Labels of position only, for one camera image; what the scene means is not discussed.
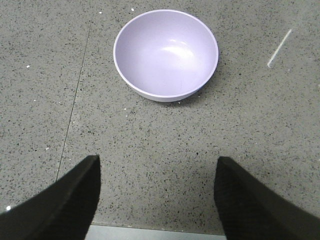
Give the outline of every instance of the gray floor tile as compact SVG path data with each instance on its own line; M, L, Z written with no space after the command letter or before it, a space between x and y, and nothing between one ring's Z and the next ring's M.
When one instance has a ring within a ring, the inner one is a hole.
M316 3L98 0L60 169L100 154L94 222L223 233L213 201L220 155L320 216ZM191 13L218 41L213 78L180 102L144 99L114 67L121 27L154 9Z
M56 180L91 2L4 1L0 11L0 212Z

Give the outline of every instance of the plastic bowl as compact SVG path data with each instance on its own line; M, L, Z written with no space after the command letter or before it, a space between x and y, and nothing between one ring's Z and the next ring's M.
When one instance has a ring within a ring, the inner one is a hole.
M218 45L199 19L176 10L145 12L119 32L113 58L137 93L158 102L184 99L213 75Z

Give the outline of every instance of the floor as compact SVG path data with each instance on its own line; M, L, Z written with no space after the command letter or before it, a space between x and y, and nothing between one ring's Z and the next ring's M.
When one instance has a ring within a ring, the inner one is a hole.
M218 67L194 95L147 100L121 79L113 44L133 17L190 13ZM100 154L93 224L224 234L219 156L320 217L318 0L4 1L0 7L0 212Z

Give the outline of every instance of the lavender bowl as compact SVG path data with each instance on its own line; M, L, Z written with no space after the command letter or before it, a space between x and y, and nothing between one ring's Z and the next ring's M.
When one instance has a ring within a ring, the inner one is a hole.
M196 17L176 10L145 12L119 32L113 59L124 81L138 94L174 102L198 91L213 75L218 45Z

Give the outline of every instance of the white streak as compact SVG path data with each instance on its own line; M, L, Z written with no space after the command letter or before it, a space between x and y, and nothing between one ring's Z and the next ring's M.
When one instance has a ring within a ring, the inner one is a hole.
M274 54L273 54L272 57L270 58L270 60L269 60L269 62L268 62L268 64L267 64L267 66L268 66L269 68L271 68L271 67L270 67L270 64L271 64L272 61L275 59L275 57L276 57L276 55L278 54L280 48L281 48L282 45L285 43L286 39L289 37L289 35L290 35L291 32L292 32L292 29L290 29L290 30L286 33L286 35L284 36L284 38L283 38L282 41L280 42L280 45L278 46L278 48L275 50Z

